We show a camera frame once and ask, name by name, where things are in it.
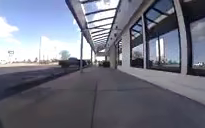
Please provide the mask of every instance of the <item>pillar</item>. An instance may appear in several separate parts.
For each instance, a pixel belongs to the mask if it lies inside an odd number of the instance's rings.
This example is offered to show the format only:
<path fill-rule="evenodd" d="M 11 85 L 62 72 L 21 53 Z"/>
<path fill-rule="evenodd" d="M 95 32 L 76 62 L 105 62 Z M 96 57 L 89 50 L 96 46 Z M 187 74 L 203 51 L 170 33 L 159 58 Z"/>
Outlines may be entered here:
<path fill-rule="evenodd" d="M 145 23 L 145 17 L 144 15 L 142 16 L 142 26 L 143 26 L 143 65 L 144 65 L 144 69 L 147 69 L 148 67 L 148 58 L 149 58 L 149 51 L 148 50 L 148 43 L 146 40 L 146 23 Z"/>
<path fill-rule="evenodd" d="M 80 73 L 83 72 L 83 32 L 81 32 L 81 44 L 80 44 Z"/>
<path fill-rule="evenodd" d="M 109 60 L 110 60 L 110 67 L 115 69 L 116 68 L 116 57 L 115 57 L 115 46 L 114 45 L 110 47 Z"/>
<path fill-rule="evenodd" d="M 188 38 L 186 25 L 184 22 L 184 16 L 179 0 L 174 0 L 174 5 L 176 8 L 176 14 L 178 18 L 178 25 L 180 31 L 180 43 L 181 43 L 181 74 L 186 75 L 188 71 Z"/>
<path fill-rule="evenodd" d="M 91 65 L 93 65 L 93 49 L 91 48 L 91 54 L 90 54 L 90 61 Z"/>
<path fill-rule="evenodd" d="M 107 61 L 107 55 L 105 55 L 105 61 Z"/>
<path fill-rule="evenodd" d="M 94 54 L 94 63 L 97 64 L 97 54 Z"/>

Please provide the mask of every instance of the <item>pole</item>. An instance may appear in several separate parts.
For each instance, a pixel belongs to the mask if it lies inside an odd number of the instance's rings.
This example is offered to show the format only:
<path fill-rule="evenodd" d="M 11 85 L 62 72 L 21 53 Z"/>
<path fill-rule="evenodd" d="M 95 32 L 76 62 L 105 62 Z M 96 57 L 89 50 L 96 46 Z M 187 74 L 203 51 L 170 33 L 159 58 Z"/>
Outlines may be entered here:
<path fill-rule="evenodd" d="M 40 44 L 39 44 L 39 58 L 38 58 L 39 64 L 41 63 L 41 38 L 40 38 Z"/>
<path fill-rule="evenodd" d="M 93 49 L 91 48 L 91 56 L 90 56 L 91 65 L 93 65 Z"/>
<path fill-rule="evenodd" d="M 97 54 L 94 53 L 94 62 L 95 62 L 95 65 L 97 65 Z"/>
<path fill-rule="evenodd" d="M 83 73 L 83 32 L 81 32 L 81 45 L 80 45 L 80 73 Z"/>

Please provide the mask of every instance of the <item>sky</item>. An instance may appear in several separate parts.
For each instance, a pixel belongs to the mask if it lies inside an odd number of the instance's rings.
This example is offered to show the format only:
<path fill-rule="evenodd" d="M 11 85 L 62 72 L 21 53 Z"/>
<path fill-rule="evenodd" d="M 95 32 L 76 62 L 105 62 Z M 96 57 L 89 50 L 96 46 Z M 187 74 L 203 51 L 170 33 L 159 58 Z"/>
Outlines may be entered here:
<path fill-rule="evenodd" d="M 38 57 L 41 37 L 48 47 L 79 58 L 80 30 L 65 0 L 0 0 L 0 58 L 8 57 L 8 50 L 21 59 Z M 84 41 L 83 58 L 90 52 Z"/>

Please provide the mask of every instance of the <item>building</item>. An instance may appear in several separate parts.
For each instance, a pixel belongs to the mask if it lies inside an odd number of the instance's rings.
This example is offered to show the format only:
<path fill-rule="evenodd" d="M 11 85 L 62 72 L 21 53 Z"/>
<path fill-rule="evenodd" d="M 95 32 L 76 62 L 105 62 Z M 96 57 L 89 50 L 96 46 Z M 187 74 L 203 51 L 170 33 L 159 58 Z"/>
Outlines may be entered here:
<path fill-rule="evenodd" d="M 66 3 L 92 50 L 105 49 L 111 68 L 205 103 L 205 0 Z"/>

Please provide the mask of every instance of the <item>window frame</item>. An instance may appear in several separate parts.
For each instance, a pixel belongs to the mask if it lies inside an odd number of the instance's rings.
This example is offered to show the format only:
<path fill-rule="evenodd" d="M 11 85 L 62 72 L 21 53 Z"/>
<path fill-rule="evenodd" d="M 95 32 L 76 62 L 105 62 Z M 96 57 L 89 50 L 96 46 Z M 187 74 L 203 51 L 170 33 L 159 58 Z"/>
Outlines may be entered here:
<path fill-rule="evenodd" d="M 139 22 L 141 20 L 141 22 L 142 22 L 142 24 L 143 24 L 143 18 L 142 18 L 142 16 L 140 16 L 139 18 L 138 18 L 138 20 L 130 27 L 130 29 L 129 29 L 129 33 L 130 33 L 130 67 L 132 67 L 132 68 L 140 68 L 140 69 L 143 69 L 144 67 L 145 67 L 145 65 L 144 65 L 144 61 L 145 61 L 145 55 L 144 55 L 144 51 L 145 51 L 145 49 L 144 49 L 144 45 L 145 45 L 145 42 L 143 41 L 142 42 L 142 44 L 143 44 L 143 52 L 142 52 L 142 54 L 143 54 L 143 65 L 142 65 L 142 67 L 134 67 L 134 66 L 132 66 L 132 49 L 133 49 L 133 46 L 132 46 L 132 29 L 134 28 L 134 26 Z M 144 26 L 142 25 L 142 36 L 144 36 L 144 32 L 143 32 L 143 29 L 144 29 Z"/>
<path fill-rule="evenodd" d="M 179 22 L 178 22 L 178 17 L 177 17 L 177 13 L 176 13 L 176 7 L 175 7 L 175 4 L 174 4 L 174 1 L 173 0 L 171 0 L 171 2 L 172 2 L 172 5 L 173 5 L 173 8 L 174 8 L 174 14 L 175 14 L 175 18 L 176 18 L 176 21 L 177 21 L 177 24 L 176 24 L 176 26 L 177 26 L 177 32 L 178 32 L 178 39 L 179 39 L 179 41 L 178 41 L 178 44 L 179 44 L 179 67 L 172 67 L 172 68 L 170 68 L 170 67 L 165 67 L 165 66 L 162 66 L 162 65 L 159 65 L 159 66 L 155 66 L 155 67 L 151 67 L 151 66 L 149 66 L 149 56 L 150 56 L 150 51 L 149 51 L 149 48 L 150 48 L 150 46 L 149 46 L 149 38 L 148 38 L 148 35 L 149 35 L 149 32 L 148 32 L 148 27 L 147 27 L 147 20 L 146 20 L 146 14 L 159 2 L 159 1 L 161 1 L 161 0 L 157 0 L 157 1 L 154 1 L 147 9 L 146 9 L 146 11 L 143 13 L 143 19 L 144 19 L 144 24 L 145 24 L 145 36 L 146 36 L 146 64 L 147 64 L 147 66 L 146 66 L 146 68 L 147 69 L 152 69 L 152 70 L 158 70 L 158 71 L 165 71 L 165 72 L 172 72 L 172 73 L 181 73 L 181 68 L 182 68 L 182 66 L 181 66 L 181 64 L 182 64 L 182 52 L 181 52 L 181 35 L 180 35 L 180 28 L 179 28 Z M 156 37 L 156 38 L 158 38 L 158 42 L 160 42 L 160 36 L 162 36 L 162 35 L 159 35 L 158 37 Z M 160 63 L 160 58 L 161 58 L 161 56 L 160 56 L 160 48 L 159 48 L 159 63 Z"/>
<path fill-rule="evenodd" d="M 193 42 L 192 42 L 192 33 L 191 33 L 191 26 L 190 24 L 192 22 L 190 22 L 190 17 L 188 17 L 188 12 L 187 9 L 185 9 L 185 5 L 183 0 L 180 0 L 180 5 L 182 8 L 182 13 L 183 13 L 183 17 L 184 17 L 184 23 L 185 23 L 185 29 L 186 29 L 186 38 L 187 38 L 187 57 L 188 57 L 188 71 L 187 71 L 187 75 L 193 75 L 193 76 L 204 76 L 205 77 L 205 69 L 194 69 L 193 68 Z"/>

